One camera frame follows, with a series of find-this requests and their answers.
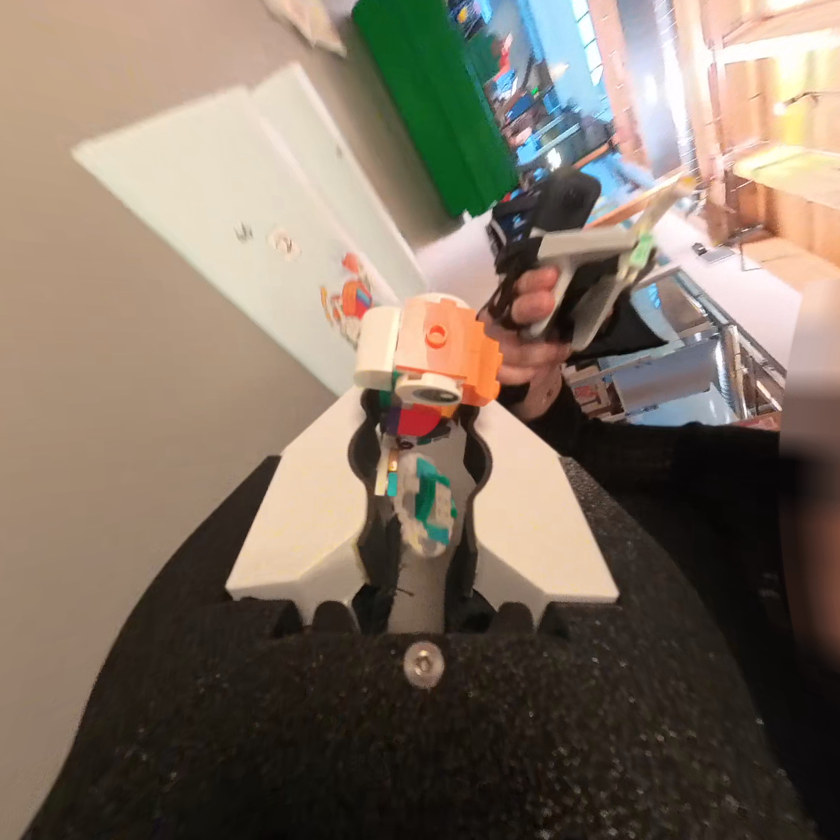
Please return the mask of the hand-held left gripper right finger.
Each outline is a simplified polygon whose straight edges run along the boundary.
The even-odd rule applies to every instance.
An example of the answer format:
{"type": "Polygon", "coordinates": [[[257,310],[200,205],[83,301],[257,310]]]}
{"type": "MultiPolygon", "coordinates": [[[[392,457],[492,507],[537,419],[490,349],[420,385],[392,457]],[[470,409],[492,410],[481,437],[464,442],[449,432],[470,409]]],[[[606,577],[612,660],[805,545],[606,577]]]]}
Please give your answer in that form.
{"type": "Polygon", "coordinates": [[[563,632],[565,607],[616,606],[559,454],[497,402],[460,420],[475,487],[446,575],[446,630],[563,632]]]}

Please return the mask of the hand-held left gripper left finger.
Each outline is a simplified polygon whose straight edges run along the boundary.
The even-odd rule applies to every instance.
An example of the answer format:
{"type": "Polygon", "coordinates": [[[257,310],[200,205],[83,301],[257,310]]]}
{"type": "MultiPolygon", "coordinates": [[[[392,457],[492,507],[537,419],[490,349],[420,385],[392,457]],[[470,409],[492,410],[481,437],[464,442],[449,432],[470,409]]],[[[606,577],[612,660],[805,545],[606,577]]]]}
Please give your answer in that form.
{"type": "Polygon", "coordinates": [[[383,629],[398,524],[374,496],[381,408],[377,392],[352,387],[285,447],[227,578],[233,600],[289,601],[306,625],[336,602],[383,629]]]}

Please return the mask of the round white teal lego base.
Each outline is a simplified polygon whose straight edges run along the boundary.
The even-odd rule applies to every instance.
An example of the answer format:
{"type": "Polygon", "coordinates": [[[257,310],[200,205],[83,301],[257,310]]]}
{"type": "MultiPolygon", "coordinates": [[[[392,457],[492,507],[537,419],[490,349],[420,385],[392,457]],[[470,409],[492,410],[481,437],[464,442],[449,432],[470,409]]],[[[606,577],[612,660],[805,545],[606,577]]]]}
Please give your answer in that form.
{"type": "Polygon", "coordinates": [[[442,556],[455,529],[457,507],[449,478],[415,449],[386,448],[374,480],[374,494],[385,499],[401,530],[401,540],[428,560],[442,556]]]}

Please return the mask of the colourful lego fish model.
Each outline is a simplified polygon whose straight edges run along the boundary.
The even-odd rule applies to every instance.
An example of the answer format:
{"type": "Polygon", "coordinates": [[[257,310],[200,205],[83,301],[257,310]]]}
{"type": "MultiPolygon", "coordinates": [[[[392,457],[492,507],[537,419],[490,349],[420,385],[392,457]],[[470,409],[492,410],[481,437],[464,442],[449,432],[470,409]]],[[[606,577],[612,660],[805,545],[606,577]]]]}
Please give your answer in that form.
{"type": "Polygon", "coordinates": [[[436,293],[367,311],[355,345],[353,383],[378,400],[378,426],[400,450],[445,438],[463,408],[501,390],[502,354],[476,311],[436,293]]]}

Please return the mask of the open lego instruction booklet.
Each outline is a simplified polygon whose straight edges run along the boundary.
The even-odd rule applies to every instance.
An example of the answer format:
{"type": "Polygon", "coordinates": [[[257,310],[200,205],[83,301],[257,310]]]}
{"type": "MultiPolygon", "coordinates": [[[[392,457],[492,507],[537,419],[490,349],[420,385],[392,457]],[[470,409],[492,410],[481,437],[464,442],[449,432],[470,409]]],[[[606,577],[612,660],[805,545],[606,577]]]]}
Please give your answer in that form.
{"type": "Polygon", "coordinates": [[[75,161],[331,393],[372,306],[427,283],[300,64],[79,143],[75,161]]]}

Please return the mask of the person's right hand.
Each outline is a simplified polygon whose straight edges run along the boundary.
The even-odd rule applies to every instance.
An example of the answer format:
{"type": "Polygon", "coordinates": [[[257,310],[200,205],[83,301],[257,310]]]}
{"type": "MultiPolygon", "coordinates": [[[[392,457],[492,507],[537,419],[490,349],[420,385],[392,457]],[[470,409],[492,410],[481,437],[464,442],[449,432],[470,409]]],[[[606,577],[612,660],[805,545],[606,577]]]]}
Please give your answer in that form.
{"type": "Polygon", "coordinates": [[[541,417],[557,399],[562,387],[562,366],[571,354],[567,344],[529,342],[518,335],[520,328],[539,323],[553,313],[553,289],[558,278],[555,266],[531,269],[519,277],[510,310],[514,329],[495,322],[487,307],[479,311],[486,334],[499,342],[502,354],[499,383],[513,388],[527,387],[523,399],[511,409],[523,422],[541,417]]]}

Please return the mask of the green plastic bin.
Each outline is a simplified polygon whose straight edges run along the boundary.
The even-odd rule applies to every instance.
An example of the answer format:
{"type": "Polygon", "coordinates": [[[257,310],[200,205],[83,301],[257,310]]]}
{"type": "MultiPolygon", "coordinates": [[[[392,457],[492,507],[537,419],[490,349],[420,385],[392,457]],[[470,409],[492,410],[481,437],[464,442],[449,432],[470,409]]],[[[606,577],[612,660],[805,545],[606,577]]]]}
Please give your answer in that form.
{"type": "Polygon", "coordinates": [[[466,42],[439,1],[360,1],[352,20],[451,217],[518,184],[466,42]]]}

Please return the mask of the printed paper leaflets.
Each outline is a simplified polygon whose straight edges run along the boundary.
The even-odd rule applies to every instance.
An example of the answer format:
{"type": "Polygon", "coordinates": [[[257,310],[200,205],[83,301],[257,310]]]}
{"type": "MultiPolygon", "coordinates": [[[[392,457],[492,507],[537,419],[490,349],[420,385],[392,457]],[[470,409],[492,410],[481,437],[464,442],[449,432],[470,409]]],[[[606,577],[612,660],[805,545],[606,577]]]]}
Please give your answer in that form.
{"type": "Polygon", "coordinates": [[[346,46],[323,1],[263,1],[275,19],[292,25],[312,48],[345,58],[346,46]]]}

